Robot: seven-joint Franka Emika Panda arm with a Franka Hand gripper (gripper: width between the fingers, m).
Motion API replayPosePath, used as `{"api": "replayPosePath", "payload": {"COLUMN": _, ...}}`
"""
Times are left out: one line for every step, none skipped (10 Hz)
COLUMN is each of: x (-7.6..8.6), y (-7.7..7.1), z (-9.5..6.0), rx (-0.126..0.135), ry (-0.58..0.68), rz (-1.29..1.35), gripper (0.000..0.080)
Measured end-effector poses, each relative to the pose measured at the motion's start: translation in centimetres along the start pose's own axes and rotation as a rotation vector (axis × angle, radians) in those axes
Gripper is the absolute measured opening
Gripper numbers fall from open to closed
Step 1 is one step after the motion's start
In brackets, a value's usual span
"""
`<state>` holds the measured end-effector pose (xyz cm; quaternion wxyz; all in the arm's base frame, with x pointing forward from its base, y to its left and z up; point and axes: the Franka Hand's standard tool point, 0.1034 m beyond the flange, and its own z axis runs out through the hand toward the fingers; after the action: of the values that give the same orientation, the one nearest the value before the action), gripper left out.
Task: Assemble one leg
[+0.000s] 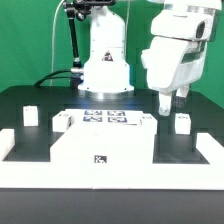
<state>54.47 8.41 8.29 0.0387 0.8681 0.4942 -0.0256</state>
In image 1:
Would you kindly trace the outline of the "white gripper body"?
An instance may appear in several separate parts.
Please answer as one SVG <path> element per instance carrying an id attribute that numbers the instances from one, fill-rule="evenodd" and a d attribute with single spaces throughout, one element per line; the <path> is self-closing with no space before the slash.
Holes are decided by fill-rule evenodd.
<path id="1" fill-rule="evenodd" d="M 141 55 L 148 88 L 167 94 L 199 80 L 206 51 L 206 42 L 154 37 Z"/>

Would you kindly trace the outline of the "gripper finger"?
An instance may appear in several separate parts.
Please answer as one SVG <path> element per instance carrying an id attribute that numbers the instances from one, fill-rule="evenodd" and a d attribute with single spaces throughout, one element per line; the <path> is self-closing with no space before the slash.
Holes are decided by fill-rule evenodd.
<path id="1" fill-rule="evenodd" d="M 185 85 L 180 87 L 174 96 L 173 105 L 177 108 L 183 108 L 186 103 L 186 98 L 188 96 L 190 86 Z"/>
<path id="2" fill-rule="evenodd" d="M 172 107 L 172 94 L 159 93 L 159 114 L 169 116 Z"/>

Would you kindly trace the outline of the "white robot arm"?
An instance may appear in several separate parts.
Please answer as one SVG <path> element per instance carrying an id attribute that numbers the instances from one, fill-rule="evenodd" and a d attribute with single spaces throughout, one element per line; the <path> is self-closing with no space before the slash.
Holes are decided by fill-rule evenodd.
<path id="1" fill-rule="evenodd" d="M 164 8 L 152 20 L 154 38 L 141 61 L 148 88 L 159 93 L 159 114 L 167 116 L 172 107 L 184 106 L 190 84 L 202 76 L 223 0 L 148 1 Z M 91 9 L 90 57 L 78 90 L 98 99 L 134 93 L 125 60 L 125 23 L 105 5 Z"/>

